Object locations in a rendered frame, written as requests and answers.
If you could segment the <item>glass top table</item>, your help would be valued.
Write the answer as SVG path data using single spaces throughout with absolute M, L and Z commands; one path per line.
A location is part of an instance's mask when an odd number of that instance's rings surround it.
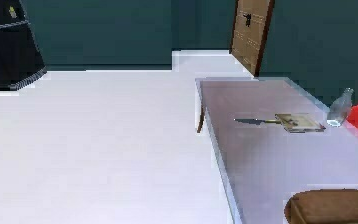
M 307 113 L 325 123 L 327 107 L 287 78 L 199 78 L 202 109 L 233 224 L 286 224 L 284 207 L 298 192 L 358 189 L 358 130 L 289 133 L 276 114 Z

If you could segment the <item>brown wooden room door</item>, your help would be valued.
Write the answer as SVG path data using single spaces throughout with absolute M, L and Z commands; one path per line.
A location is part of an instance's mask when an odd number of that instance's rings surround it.
M 254 77 L 260 72 L 275 0 L 236 0 L 230 53 Z M 243 14 L 251 14 L 245 25 Z

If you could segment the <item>clear glass bottle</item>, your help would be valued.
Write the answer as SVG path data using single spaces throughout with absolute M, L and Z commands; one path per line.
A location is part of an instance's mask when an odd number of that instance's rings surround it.
M 352 95 L 354 90 L 346 88 L 329 108 L 326 122 L 333 127 L 340 127 L 347 119 L 352 108 Z

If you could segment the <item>brown bread loaf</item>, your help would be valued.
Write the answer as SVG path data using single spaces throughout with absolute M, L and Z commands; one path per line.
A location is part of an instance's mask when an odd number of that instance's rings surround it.
M 294 194 L 286 203 L 288 224 L 358 224 L 358 189 L 319 189 Z

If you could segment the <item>black shelf cabinet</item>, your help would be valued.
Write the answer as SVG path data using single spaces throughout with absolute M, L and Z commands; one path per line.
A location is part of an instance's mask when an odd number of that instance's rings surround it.
M 17 18 L 12 18 L 13 7 Z M 21 0 L 0 0 L 0 91 L 17 91 L 47 73 Z

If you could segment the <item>black handled knife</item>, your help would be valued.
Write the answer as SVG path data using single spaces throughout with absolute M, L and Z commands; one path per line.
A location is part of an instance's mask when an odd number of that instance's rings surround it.
M 281 124 L 280 120 L 263 120 L 263 119 L 242 119 L 242 118 L 235 118 L 234 121 L 246 124 L 254 124 L 260 125 L 262 123 L 265 124 Z

